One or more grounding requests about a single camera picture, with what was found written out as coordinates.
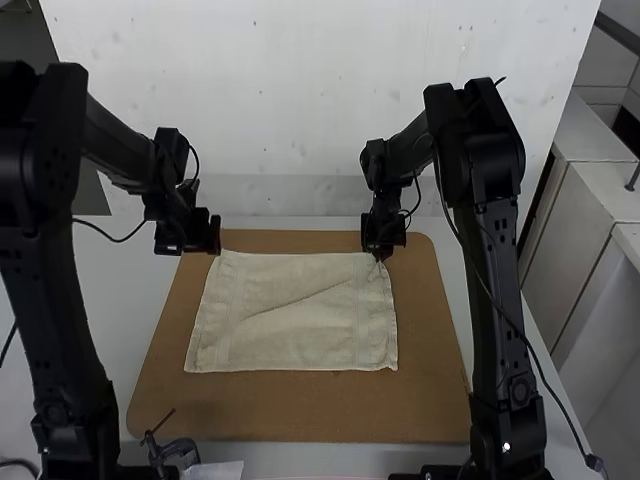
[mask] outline towel fold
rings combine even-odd
[[[209,270],[186,372],[397,370],[391,281],[366,253],[223,250]]]

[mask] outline wall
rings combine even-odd
[[[640,35],[640,4],[637,0],[602,0],[600,11]]]
[[[366,140],[404,128],[425,86],[506,75],[524,211],[598,3],[48,0],[45,14],[96,98],[148,135],[178,126],[204,175],[360,175]]]
[[[14,0],[0,12],[0,61],[22,60],[36,72],[43,73],[52,62],[58,61],[40,3],[30,0],[33,11],[23,13],[26,2]],[[78,192],[73,204],[78,215],[108,215],[109,205],[102,190],[96,169],[83,162],[80,169]]]
[[[593,28],[573,89],[609,127],[613,125],[637,64],[636,55]]]
[[[585,428],[594,452],[606,459],[610,478],[637,478],[640,471],[640,353]]]

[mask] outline white table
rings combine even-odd
[[[91,218],[112,235],[124,234],[137,217]],[[223,218],[227,228],[358,229],[355,217],[235,217]],[[178,265],[177,258],[152,253],[152,225],[131,241],[113,245],[95,232],[76,226],[76,259],[91,332],[98,354],[113,380],[120,406],[123,463],[144,462],[145,452],[126,431],[127,406],[146,351]],[[460,248],[443,218],[415,218],[412,231],[433,241],[467,374],[472,371],[473,345],[464,263]],[[526,305],[526,331],[536,348],[550,384],[573,410],[558,379]],[[0,335],[13,321],[6,294],[0,295]],[[0,370],[0,456],[38,461],[29,429],[33,415],[29,372],[14,339],[5,367]],[[557,479],[598,479],[584,466],[560,410],[541,384],[548,430],[547,466]],[[244,460],[243,478],[286,476],[358,476],[384,478],[393,472],[417,472],[424,463],[461,463],[466,446],[318,444],[277,442],[200,442],[203,461]],[[2,479],[27,478],[17,469],[0,472]]]

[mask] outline white wall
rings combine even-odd
[[[506,75],[524,211],[599,1],[43,3],[92,94],[148,135],[178,126],[204,174],[360,175],[366,140],[404,128],[425,86]]]

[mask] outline white paper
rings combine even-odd
[[[182,480],[240,480],[244,462],[201,463],[180,474]]]

